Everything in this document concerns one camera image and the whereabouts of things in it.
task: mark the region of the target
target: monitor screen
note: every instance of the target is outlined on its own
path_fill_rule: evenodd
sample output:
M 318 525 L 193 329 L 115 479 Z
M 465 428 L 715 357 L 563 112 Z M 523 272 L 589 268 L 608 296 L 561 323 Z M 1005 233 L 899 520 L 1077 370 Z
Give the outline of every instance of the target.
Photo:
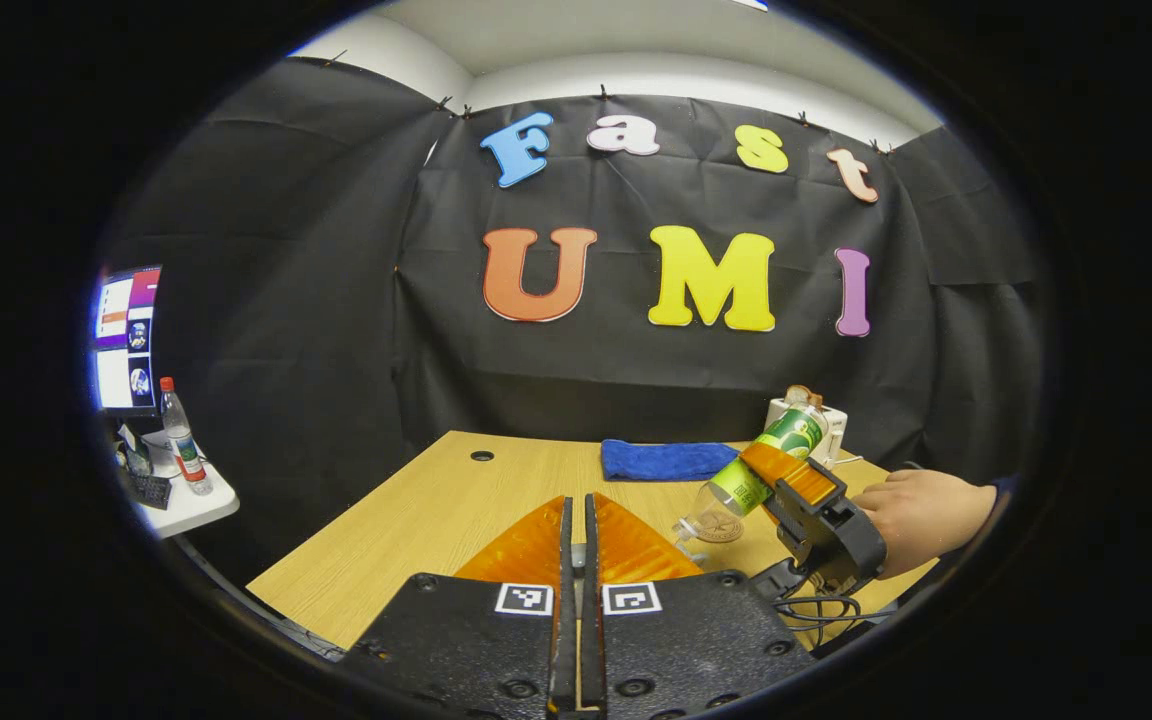
M 111 273 L 96 297 L 91 334 L 96 401 L 111 414 L 157 414 L 159 387 L 150 359 L 160 270 Z

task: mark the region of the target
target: black backdrop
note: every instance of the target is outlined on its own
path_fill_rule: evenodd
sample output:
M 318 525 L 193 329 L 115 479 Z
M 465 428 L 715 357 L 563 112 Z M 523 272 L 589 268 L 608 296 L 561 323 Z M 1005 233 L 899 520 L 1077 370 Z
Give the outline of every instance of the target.
M 548 167 L 506 190 L 482 138 L 532 111 Z M 658 126 L 654 156 L 589 149 L 594 120 Z M 773 129 L 786 174 L 732 131 Z M 433 154 L 429 156 L 430 146 Z M 824 152 L 847 147 L 870 206 Z M 770 333 L 655 327 L 652 228 L 776 243 Z M 526 227 L 524 287 L 553 286 L 559 227 L 598 233 L 579 304 L 509 323 L 483 301 L 486 232 Z M 945 129 L 892 154 L 761 109 L 660 96 L 525 103 L 470 119 L 373 73 L 285 60 L 132 192 L 109 265 L 162 263 L 156 370 L 174 374 L 242 510 L 191 533 L 247 583 L 445 430 L 641 442 L 749 438 L 805 382 L 850 414 L 846 446 L 984 483 L 1033 441 L 1043 370 L 1033 229 Z M 866 338 L 833 328 L 833 250 L 872 265 Z

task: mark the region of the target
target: water bottle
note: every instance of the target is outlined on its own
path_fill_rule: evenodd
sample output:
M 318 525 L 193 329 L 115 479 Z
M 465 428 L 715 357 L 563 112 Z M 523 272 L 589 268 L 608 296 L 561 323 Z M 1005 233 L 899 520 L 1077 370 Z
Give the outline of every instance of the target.
M 194 444 L 194 434 L 189 433 L 189 419 L 184 416 L 184 407 L 180 404 L 180 397 L 175 393 L 175 381 L 172 378 L 161 378 L 159 387 L 162 388 L 162 429 L 168 433 L 172 455 L 177 461 L 187 486 L 195 495 L 206 495 L 211 492 L 211 479 L 207 478 L 207 469 L 202 465 L 202 458 L 198 457 L 198 446 Z
M 806 388 L 791 387 L 786 400 L 790 401 L 790 407 L 780 419 L 755 438 L 755 442 L 772 446 L 798 460 L 806 460 L 810 452 L 820 445 L 820 439 L 829 432 L 829 422 L 820 411 L 820 396 L 812 395 Z M 691 510 L 673 525 L 673 532 L 679 537 L 675 544 L 682 547 L 682 543 L 699 537 L 704 530 L 735 523 L 770 497 L 772 488 L 767 483 L 759 479 L 744 460 L 737 457 L 696 493 Z

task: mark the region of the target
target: colorful foam letter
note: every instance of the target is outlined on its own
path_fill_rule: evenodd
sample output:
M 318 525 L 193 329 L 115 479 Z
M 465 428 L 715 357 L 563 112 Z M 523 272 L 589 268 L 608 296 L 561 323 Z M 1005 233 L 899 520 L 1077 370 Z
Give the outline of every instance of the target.
M 637 115 L 608 115 L 598 119 L 598 128 L 585 137 L 594 150 L 624 150 L 631 156 L 653 156 L 660 150 L 652 120 Z
M 558 250 L 558 281 L 548 295 L 522 290 L 522 264 L 536 233 L 506 228 L 483 236 L 488 247 L 488 268 L 483 273 L 483 300 L 493 313 L 518 323 L 548 323 L 570 313 L 585 290 L 585 251 L 598 233 L 585 228 L 558 228 L 550 233 Z
M 851 150 L 840 147 L 831 150 L 824 156 L 835 161 L 838 172 L 842 173 L 842 184 L 847 185 L 847 190 L 850 190 L 861 200 L 878 200 L 878 191 L 865 184 L 865 179 L 861 175 L 861 173 L 869 173 L 869 168 L 865 167 L 864 162 L 851 157 Z
M 498 129 L 483 138 L 479 147 L 488 147 L 500 165 L 500 187 L 509 187 L 522 179 L 530 179 L 545 168 L 543 156 L 532 156 L 529 150 L 550 150 L 550 136 L 540 128 L 553 124 L 550 113 L 532 113 L 526 118 Z
M 844 338 L 864 338 L 869 334 L 865 319 L 865 268 L 869 256 L 850 247 L 833 251 L 838 264 L 842 265 L 842 314 L 833 328 Z
M 728 328 L 768 332 L 776 327 L 767 304 L 767 259 L 776 250 L 771 240 L 748 232 L 737 234 L 718 265 L 700 236 L 684 225 L 660 225 L 652 230 L 652 242 L 660 247 L 660 301 L 647 311 L 651 323 L 691 323 L 691 310 L 684 302 L 684 293 L 690 290 L 707 325 L 714 324 L 727 296 L 733 296 L 732 310 L 723 314 Z
M 736 142 L 740 143 L 736 154 L 750 168 L 783 173 L 790 167 L 790 159 L 780 150 L 783 145 L 781 136 L 767 128 L 740 126 L 736 128 Z

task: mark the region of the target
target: white wall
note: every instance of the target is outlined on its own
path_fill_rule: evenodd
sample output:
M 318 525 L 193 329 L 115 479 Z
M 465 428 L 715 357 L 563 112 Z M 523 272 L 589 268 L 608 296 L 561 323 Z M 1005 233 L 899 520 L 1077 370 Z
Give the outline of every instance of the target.
M 718 100 L 796 118 L 843 132 L 857 141 L 877 138 L 893 147 L 920 134 L 855 97 L 755 65 L 699 55 L 609 53 L 556 58 L 518 65 L 473 78 L 463 104 L 495 108 L 524 100 L 573 94 L 675 94 Z
M 449 108 L 457 108 L 473 79 L 465 68 L 432 41 L 406 26 L 364 14 L 338 24 L 316 37 L 293 56 L 332 59 L 366 68 L 397 81 L 434 101 L 450 94 Z

